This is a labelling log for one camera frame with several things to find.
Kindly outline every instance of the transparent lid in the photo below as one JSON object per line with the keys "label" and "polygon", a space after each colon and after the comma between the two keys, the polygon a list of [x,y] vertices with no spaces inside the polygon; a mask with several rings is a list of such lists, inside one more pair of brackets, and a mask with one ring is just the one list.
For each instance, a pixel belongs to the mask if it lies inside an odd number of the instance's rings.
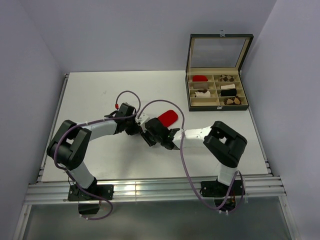
{"label": "transparent lid", "polygon": [[188,59],[189,68],[241,68],[253,35],[192,34]]}

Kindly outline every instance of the black rolled sock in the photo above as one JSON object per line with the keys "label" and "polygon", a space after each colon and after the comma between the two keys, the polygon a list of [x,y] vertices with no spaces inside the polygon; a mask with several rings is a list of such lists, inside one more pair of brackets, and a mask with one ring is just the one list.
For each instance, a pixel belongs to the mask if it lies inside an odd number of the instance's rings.
{"label": "black rolled sock", "polygon": [[228,96],[235,96],[235,95],[237,95],[237,90],[235,88],[221,90],[221,97],[228,97]]}

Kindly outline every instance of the black box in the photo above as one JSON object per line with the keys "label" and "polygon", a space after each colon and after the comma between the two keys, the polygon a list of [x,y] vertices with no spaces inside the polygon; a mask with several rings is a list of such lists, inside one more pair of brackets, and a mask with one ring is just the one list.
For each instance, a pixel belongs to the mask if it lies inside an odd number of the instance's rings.
{"label": "black box", "polygon": [[[189,111],[248,109],[249,103],[242,85],[240,70],[253,38],[252,34],[223,34],[223,32],[190,35],[185,70]],[[221,97],[222,88],[229,88],[233,84],[237,99],[234,99],[234,96]]]}

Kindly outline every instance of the gray floor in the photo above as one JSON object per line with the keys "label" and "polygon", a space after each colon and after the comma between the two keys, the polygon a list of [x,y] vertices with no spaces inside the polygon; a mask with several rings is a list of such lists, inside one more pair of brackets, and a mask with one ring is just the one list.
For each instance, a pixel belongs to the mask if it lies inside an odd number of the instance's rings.
{"label": "gray floor", "polygon": [[212,212],[199,201],[118,203],[111,216],[98,221],[79,218],[77,211],[76,204],[32,206],[24,239],[290,239],[277,197],[249,198],[229,216]]}

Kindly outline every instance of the box lid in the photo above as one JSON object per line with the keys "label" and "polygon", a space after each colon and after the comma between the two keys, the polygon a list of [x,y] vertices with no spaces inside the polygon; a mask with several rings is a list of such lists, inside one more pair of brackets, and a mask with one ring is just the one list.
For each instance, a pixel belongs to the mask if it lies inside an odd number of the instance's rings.
{"label": "box lid", "polygon": [[252,34],[191,34],[186,73],[240,71]]}

